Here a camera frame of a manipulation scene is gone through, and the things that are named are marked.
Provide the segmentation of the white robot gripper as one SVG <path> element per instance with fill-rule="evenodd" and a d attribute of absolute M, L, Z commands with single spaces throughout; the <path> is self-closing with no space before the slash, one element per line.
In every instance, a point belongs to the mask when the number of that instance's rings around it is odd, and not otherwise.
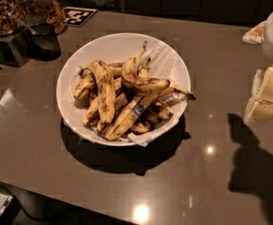
<path fill-rule="evenodd" d="M 265 55 L 273 61 L 273 12 L 266 21 L 258 23 L 242 37 L 249 44 L 262 44 Z M 267 69 L 259 68 L 254 77 L 251 97 L 248 101 L 244 122 L 258 127 L 273 116 L 273 64 Z"/>

